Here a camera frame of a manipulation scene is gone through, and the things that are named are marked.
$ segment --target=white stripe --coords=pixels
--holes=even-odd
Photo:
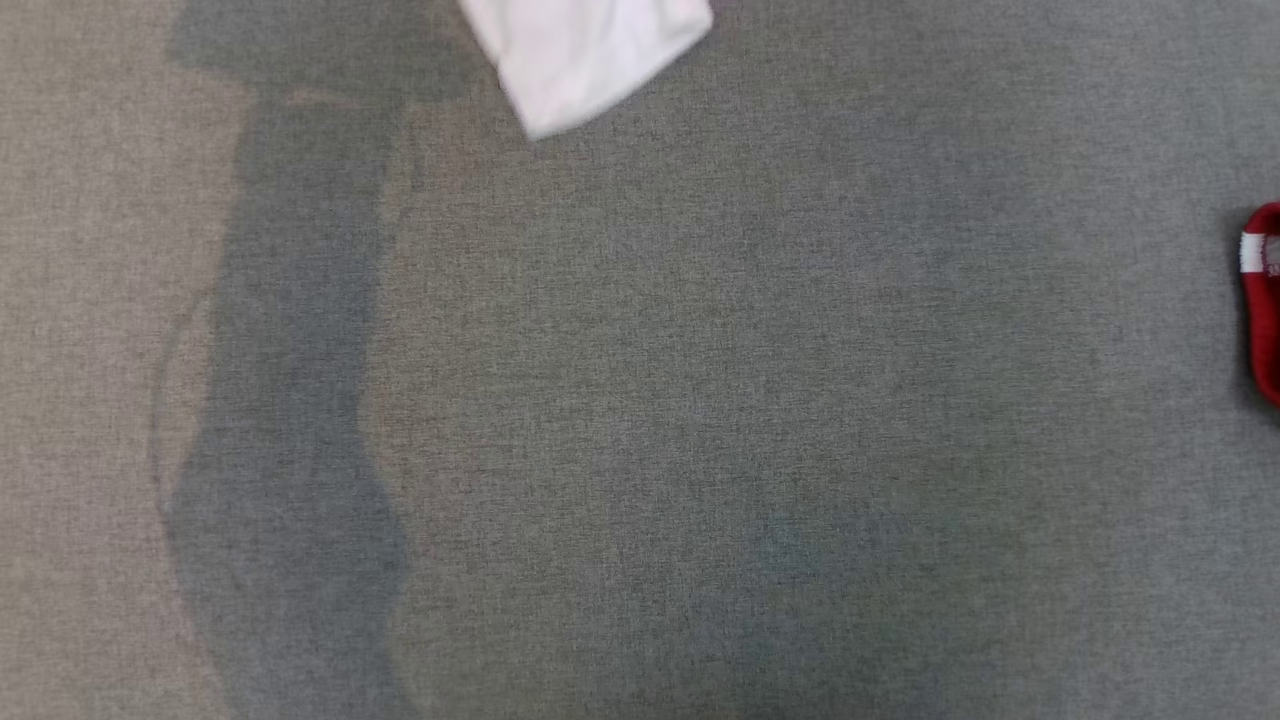
[[[1262,242],[1267,236],[1260,233],[1247,232],[1240,236],[1240,272],[1242,273],[1261,273],[1265,263],[1262,261]]]

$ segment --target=white cloth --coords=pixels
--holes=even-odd
[[[707,0],[461,0],[531,138],[599,115],[712,27]]]

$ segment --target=red object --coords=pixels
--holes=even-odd
[[[1240,237],[1249,360],[1258,389],[1280,405],[1280,202],[1258,208]]]

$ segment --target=white towel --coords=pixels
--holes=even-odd
[[[461,0],[536,140],[634,92],[712,27],[707,0]]]

